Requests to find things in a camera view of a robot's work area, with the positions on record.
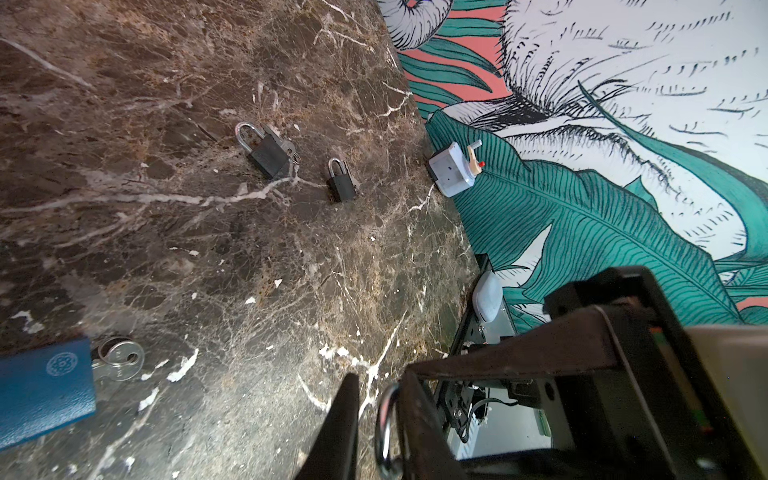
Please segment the black padlock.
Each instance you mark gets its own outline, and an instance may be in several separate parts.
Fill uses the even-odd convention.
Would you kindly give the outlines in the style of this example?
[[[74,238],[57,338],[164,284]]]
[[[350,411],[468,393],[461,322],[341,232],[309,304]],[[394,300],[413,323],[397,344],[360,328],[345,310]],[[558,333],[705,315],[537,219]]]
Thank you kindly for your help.
[[[246,130],[256,135],[256,143],[250,143],[245,138]],[[256,127],[248,122],[239,122],[234,128],[234,133],[248,162],[267,180],[287,177],[292,167],[298,162],[296,146],[291,141],[281,138],[269,126]]]
[[[391,454],[392,419],[399,397],[400,384],[389,385],[381,394],[377,405],[374,431],[374,454],[379,475],[382,479],[401,479],[404,462],[401,457]]]
[[[328,161],[328,173],[327,185],[334,202],[346,202],[357,197],[357,189],[344,160],[331,158]]]

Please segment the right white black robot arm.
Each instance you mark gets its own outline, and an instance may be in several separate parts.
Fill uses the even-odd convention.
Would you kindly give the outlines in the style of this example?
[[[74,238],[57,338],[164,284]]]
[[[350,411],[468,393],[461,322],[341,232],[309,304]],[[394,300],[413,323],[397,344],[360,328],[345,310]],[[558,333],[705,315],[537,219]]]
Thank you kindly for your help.
[[[464,355],[410,365],[401,387],[408,479],[763,479],[767,329],[684,326],[650,271],[607,269],[560,287],[551,320]],[[532,382],[549,449],[455,458],[426,380]]]

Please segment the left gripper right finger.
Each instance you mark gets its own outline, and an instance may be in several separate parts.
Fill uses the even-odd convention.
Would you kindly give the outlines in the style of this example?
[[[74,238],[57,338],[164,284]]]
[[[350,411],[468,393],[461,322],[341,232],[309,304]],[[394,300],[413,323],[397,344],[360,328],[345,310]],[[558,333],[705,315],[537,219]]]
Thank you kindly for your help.
[[[404,479],[467,479],[442,435],[434,405],[410,369],[401,377],[397,421]]]

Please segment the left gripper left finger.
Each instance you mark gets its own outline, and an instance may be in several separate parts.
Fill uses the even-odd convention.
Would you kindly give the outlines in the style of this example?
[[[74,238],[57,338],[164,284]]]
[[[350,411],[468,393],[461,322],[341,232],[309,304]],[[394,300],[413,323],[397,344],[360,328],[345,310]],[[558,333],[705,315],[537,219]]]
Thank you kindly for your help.
[[[299,479],[356,478],[359,376],[345,375],[317,438],[295,476]]]

